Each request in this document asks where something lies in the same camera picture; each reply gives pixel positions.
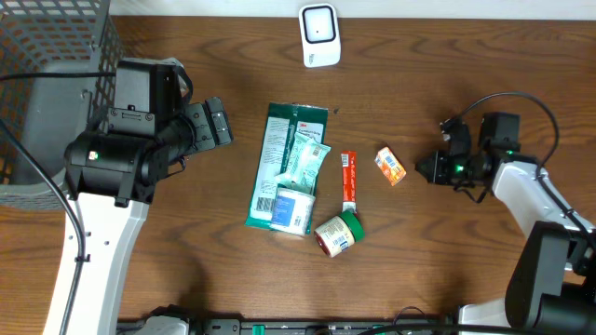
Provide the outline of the green white glove package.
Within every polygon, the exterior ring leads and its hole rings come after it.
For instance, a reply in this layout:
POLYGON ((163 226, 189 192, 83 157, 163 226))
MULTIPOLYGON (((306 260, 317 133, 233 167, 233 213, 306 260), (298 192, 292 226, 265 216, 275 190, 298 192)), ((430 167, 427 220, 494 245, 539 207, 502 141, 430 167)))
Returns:
POLYGON ((328 114, 322 107, 269 103, 246 226, 270 230, 278 188, 274 177, 288 166, 294 134, 300 132, 323 143, 328 114))

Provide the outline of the white teal wipes packet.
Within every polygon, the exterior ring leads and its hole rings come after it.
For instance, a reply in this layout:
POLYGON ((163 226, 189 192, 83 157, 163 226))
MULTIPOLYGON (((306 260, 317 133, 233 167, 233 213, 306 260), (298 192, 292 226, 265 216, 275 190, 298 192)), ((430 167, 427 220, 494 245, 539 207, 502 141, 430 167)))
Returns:
POLYGON ((331 149, 297 132, 294 135, 287 168, 274 177, 275 182, 285 188, 314 195, 320 167, 331 149))

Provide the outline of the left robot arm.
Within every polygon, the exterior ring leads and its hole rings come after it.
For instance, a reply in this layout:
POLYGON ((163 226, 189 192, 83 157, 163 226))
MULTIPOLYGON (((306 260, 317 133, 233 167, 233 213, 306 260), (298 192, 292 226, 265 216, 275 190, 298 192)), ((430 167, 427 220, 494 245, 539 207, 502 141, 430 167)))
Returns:
POLYGON ((69 211, 46 334, 113 334, 129 260, 159 181, 234 139, 222 101, 193 102, 174 58, 124 58, 115 100, 67 145, 69 211))

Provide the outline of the red coffee stick sachet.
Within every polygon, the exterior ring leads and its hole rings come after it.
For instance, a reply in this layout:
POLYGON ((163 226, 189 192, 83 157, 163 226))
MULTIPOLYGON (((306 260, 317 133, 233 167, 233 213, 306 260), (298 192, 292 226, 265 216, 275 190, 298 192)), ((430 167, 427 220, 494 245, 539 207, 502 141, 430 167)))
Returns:
POLYGON ((357 153, 341 152, 343 171, 343 211, 357 212, 356 204, 356 164, 357 153))

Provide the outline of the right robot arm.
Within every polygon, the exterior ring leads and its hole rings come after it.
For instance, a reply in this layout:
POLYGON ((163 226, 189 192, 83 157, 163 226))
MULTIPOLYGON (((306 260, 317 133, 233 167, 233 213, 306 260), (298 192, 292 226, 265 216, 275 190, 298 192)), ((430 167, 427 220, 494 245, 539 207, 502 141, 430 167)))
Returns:
POLYGON ((538 160, 522 154, 520 118, 488 113, 479 143, 459 117, 440 125, 448 143, 415 169, 428 182, 468 193, 481 187, 509 210, 526 242, 504 298, 469 304, 460 325, 540 330, 555 334, 595 331, 595 228, 578 217, 554 188, 538 160))

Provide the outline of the small orange box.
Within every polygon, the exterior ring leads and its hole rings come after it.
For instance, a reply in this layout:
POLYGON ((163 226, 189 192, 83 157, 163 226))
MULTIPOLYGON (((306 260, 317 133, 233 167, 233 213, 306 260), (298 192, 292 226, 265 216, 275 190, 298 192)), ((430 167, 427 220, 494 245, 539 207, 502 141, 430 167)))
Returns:
POLYGON ((407 174, 403 165, 387 146, 378 151, 374 162, 392 186, 398 184, 407 174))

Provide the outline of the green lid jar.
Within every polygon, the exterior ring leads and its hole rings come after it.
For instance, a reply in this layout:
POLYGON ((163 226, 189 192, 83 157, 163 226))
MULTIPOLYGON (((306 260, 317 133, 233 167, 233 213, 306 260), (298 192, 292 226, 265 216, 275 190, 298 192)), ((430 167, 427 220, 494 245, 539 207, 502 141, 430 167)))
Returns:
POLYGON ((346 210, 321 224, 314 236, 324 253, 334 258, 365 237, 359 218, 346 210))

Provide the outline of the blue white yogurt cup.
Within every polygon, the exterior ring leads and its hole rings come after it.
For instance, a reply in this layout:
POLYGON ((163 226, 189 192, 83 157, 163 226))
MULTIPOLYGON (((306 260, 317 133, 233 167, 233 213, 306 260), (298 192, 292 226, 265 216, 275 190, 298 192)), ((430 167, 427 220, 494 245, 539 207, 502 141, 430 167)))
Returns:
POLYGON ((287 188, 279 188, 270 228, 293 235, 306 235, 316 197, 287 188))

